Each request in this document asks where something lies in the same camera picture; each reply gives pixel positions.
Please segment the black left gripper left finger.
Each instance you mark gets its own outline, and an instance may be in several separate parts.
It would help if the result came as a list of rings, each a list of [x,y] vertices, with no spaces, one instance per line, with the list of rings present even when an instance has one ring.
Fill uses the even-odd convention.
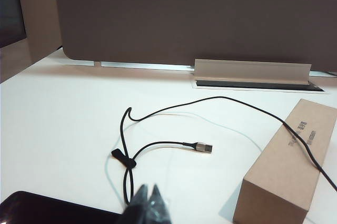
[[[146,223],[148,186],[141,185],[122,214],[122,223]]]

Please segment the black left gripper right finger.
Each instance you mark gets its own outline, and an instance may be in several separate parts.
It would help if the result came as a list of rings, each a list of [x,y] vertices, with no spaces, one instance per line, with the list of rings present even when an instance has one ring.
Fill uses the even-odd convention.
[[[149,199],[149,223],[172,223],[157,184],[154,185]]]

